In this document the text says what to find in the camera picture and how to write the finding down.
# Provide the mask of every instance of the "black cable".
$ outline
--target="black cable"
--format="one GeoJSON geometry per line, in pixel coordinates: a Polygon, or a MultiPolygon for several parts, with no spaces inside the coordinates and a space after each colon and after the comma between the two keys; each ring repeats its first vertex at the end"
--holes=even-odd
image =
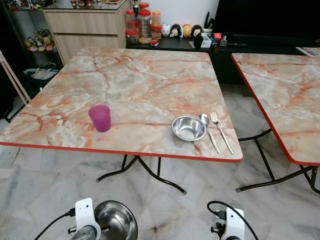
{"type": "Polygon", "coordinates": [[[48,226],[46,226],[45,229],[42,230],[42,232],[39,233],[38,236],[36,236],[36,238],[34,240],[38,240],[42,234],[44,234],[45,231],[48,230],[48,228],[51,227],[52,224],[54,224],[56,221],[66,217],[66,216],[70,216],[70,217],[74,217],[76,215],[76,209],[75,208],[71,208],[68,212],[66,212],[65,214],[57,217],[55,220],[53,220],[52,222],[50,222],[50,224],[48,226]]]}
{"type": "Polygon", "coordinates": [[[252,235],[254,236],[254,238],[255,238],[256,240],[259,240],[259,238],[257,237],[255,231],[252,229],[252,227],[251,227],[250,224],[247,222],[247,220],[246,220],[237,210],[235,210],[232,206],[230,206],[229,204],[227,204],[227,203],[225,203],[225,202],[223,202],[223,201],[210,201],[210,202],[208,202],[208,204],[206,205],[206,207],[207,207],[208,210],[209,210],[211,213],[213,213],[214,215],[218,215],[218,213],[217,213],[216,211],[213,211],[213,210],[209,207],[211,204],[221,204],[221,205],[224,205],[224,206],[230,208],[231,210],[233,210],[233,211],[244,221],[245,225],[247,225],[247,227],[250,229],[250,231],[251,231],[252,235]]]}

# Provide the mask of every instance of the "cabinet drawer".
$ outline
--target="cabinet drawer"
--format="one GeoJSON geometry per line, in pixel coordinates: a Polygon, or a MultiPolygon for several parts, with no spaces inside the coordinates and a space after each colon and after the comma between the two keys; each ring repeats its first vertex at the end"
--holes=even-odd
{"type": "Polygon", "coordinates": [[[47,12],[46,18],[53,33],[118,34],[114,13],[47,12]]]}
{"type": "Polygon", "coordinates": [[[56,34],[54,37],[64,65],[81,48],[119,48],[117,36],[56,34]]]}

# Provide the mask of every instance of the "stainless steel bowl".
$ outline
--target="stainless steel bowl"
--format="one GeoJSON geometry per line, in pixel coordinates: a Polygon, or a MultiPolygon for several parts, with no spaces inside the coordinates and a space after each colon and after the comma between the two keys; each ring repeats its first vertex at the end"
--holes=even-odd
{"type": "Polygon", "coordinates": [[[118,201],[104,201],[94,209],[101,228],[100,240],[137,240],[138,225],[135,216],[118,201]]]}
{"type": "Polygon", "coordinates": [[[173,133],[185,142],[202,139],[206,133],[206,125],[199,118],[190,115],[179,116],[172,121],[173,133]]]}

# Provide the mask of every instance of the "red table edge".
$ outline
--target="red table edge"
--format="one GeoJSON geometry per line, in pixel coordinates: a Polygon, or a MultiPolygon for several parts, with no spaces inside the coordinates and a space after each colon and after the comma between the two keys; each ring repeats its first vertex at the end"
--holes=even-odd
{"type": "Polygon", "coordinates": [[[121,155],[132,155],[132,156],[137,155],[137,156],[147,156],[147,157],[162,157],[162,158],[171,158],[171,159],[202,160],[202,161],[224,162],[224,163],[239,163],[243,159],[243,155],[239,159],[224,159],[224,158],[213,158],[213,157],[183,156],[183,155],[172,155],[172,154],[161,154],[161,153],[158,154],[158,153],[135,152],[135,151],[118,151],[118,150],[64,147],[64,146],[47,146],[47,145],[35,145],[35,144],[24,144],[24,143],[14,143],[14,142],[0,142],[0,145],[13,146],[13,147],[37,148],[37,149],[55,149],[55,150],[66,150],[66,151],[104,153],[104,154],[121,154],[121,155]]]}
{"type": "Polygon", "coordinates": [[[253,97],[254,97],[254,99],[255,99],[255,102],[258,104],[258,106],[259,106],[259,108],[260,108],[260,110],[261,110],[264,118],[266,119],[267,123],[269,124],[269,126],[270,126],[270,128],[271,128],[271,130],[272,130],[272,132],[273,132],[273,134],[275,135],[275,138],[277,139],[278,143],[280,144],[280,146],[281,146],[281,148],[282,148],[282,150],[283,150],[286,158],[287,158],[291,163],[297,164],[297,165],[320,166],[320,162],[296,161],[296,160],[294,160],[294,159],[291,157],[291,155],[290,155],[290,153],[288,152],[286,146],[284,145],[284,143],[282,142],[279,134],[277,133],[276,128],[275,128],[274,125],[271,123],[271,120],[269,119],[267,113],[265,112],[264,108],[262,107],[261,103],[259,102],[259,100],[258,100],[255,92],[254,92],[253,89],[251,88],[251,86],[250,86],[247,78],[245,77],[245,75],[244,75],[243,72],[241,71],[241,69],[240,69],[240,67],[239,67],[236,59],[234,58],[233,55],[231,55],[231,58],[232,58],[233,62],[235,63],[235,66],[236,66],[236,68],[238,69],[239,73],[241,74],[243,80],[245,81],[246,86],[249,88],[251,94],[253,95],[253,97]]]}

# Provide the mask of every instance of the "metal spoon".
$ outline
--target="metal spoon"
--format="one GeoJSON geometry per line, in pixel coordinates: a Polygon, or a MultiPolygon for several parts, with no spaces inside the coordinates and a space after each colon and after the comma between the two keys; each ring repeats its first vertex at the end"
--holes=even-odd
{"type": "Polygon", "coordinates": [[[205,113],[201,113],[201,114],[199,115],[199,118],[200,118],[201,122],[203,122],[204,125],[206,126],[206,130],[207,130],[207,132],[208,132],[208,134],[209,134],[209,136],[210,136],[211,142],[212,142],[212,144],[213,144],[216,152],[217,152],[218,154],[220,154],[220,151],[219,151],[218,145],[217,145],[217,143],[216,143],[216,140],[215,140],[214,136],[212,135],[212,133],[211,133],[211,131],[210,131],[210,128],[208,127],[208,126],[209,126],[209,123],[210,123],[209,117],[208,117],[205,113]]]}

